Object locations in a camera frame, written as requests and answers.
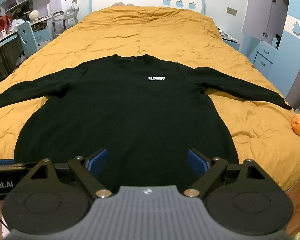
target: white and blue headboard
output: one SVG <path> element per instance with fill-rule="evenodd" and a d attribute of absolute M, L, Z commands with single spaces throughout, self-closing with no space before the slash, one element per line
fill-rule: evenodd
<path fill-rule="evenodd" d="M 90 0 L 90 13 L 107 7 L 114 3 L 134 4 L 135 6 L 164 6 L 178 9 L 190 9 L 204 14 L 204 0 Z"/>

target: sweatshirt sleeve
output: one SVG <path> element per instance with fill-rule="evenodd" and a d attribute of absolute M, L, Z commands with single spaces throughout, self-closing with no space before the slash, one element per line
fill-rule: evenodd
<path fill-rule="evenodd" d="M 84 72 L 85 69 L 80 66 L 66 68 L 33 81 L 15 84 L 0 94 L 0 108 L 34 98 L 63 94 L 71 82 L 80 79 Z"/>
<path fill-rule="evenodd" d="M 193 69 L 180 65 L 179 70 L 187 80 L 197 85 L 214 88 L 249 101 L 266 101 L 285 109 L 292 109 L 278 93 L 242 79 L 228 76 L 213 68 L 198 67 Z"/>

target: wrinkled fabric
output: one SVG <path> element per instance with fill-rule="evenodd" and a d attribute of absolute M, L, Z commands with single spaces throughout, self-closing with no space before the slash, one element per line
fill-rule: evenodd
<path fill-rule="evenodd" d="M 111 7 L 91 13 L 32 55 L 0 83 L 0 94 L 18 82 L 113 54 L 149 54 L 192 68 L 211 67 L 279 93 L 222 41 L 211 18 L 173 8 Z M 240 163 L 254 159 L 284 190 L 300 179 L 300 137 L 291 128 L 292 110 L 214 89 L 206 94 L 232 135 Z M 0 109 L 0 159 L 13 158 L 21 128 L 45 102 L 43 97 Z"/>

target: brown plush toy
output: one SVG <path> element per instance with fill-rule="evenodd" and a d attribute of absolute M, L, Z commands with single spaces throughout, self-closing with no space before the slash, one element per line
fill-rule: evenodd
<path fill-rule="evenodd" d="M 296 114 L 291 121 L 292 130 L 300 136 L 300 114 Z"/>

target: apple-shaped cutout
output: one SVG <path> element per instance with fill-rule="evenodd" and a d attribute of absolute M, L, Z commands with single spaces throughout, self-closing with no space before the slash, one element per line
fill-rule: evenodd
<path fill-rule="evenodd" d="M 194 2 L 192 2 L 192 3 L 189 3 L 189 9 L 191 9 L 191 10 L 194 10 L 195 9 L 195 3 Z"/>
<path fill-rule="evenodd" d="M 183 1 L 182 0 L 177 1 L 176 6 L 179 7 L 179 8 L 182 8 L 183 7 Z"/>
<path fill-rule="evenodd" d="M 296 35 L 300 35 L 300 25 L 299 23 L 296 21 L 296 23 L 293 24 L 293 29 L 292 29 L 293 33 Z"/>
<path fill-rule="evenodd" d="M 163 0 L 163 5 L 165 6 L 171 5 L 170 0 Z"/>

